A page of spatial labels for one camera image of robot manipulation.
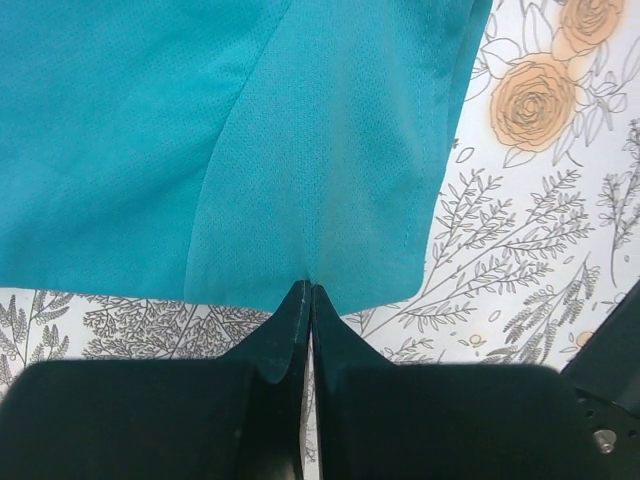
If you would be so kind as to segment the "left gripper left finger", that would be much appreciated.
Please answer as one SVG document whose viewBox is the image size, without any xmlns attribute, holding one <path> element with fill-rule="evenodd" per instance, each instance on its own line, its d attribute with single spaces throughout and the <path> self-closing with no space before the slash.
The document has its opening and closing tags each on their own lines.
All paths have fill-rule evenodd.
<svg viewBox="0 0 640 480">
<path fill-rule="evenodd" d="M 59 360 L 1 404 L 5 479 L 299 479 L 306 285 L 213 359 Z"/>
</svg>

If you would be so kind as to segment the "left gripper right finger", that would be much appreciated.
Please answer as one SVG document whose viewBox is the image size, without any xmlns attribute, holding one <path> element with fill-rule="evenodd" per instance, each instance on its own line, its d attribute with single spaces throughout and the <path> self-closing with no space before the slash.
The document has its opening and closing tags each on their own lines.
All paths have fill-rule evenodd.
<svg viewBox="0 0 640 480">
<path fill-rule="evenodd" d="M 534 365 L 396 364 L 326 291 L 310 319 L 324 479 L 604 479 L 573 389 Z"/>
</svg>

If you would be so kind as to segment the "teal t shirt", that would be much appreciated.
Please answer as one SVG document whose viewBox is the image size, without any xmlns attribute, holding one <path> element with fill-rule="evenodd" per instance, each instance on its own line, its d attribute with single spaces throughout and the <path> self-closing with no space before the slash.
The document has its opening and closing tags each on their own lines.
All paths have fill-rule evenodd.
<svg viewBox="0 0 640 480">
<path fill-rule="evenodd" d="M 414 296 L 487 1 L 5 1 L 1 283 Z"/>
</svg>

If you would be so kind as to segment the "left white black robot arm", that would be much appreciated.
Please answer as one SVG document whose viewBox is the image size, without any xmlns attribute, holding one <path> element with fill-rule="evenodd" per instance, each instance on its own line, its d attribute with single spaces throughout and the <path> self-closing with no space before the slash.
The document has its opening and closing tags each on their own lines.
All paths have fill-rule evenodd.
<svg viewBox="0 0 640 480">
<path fill-rule="evenodd" d="M 1 405 L 5 479 L 299 479 L 315 379 L 324 479 L 635 479 L 639 293 L 561 371 L 397 365 L 294 284 L 207 360 L 27 368 Z"/>
</svg>

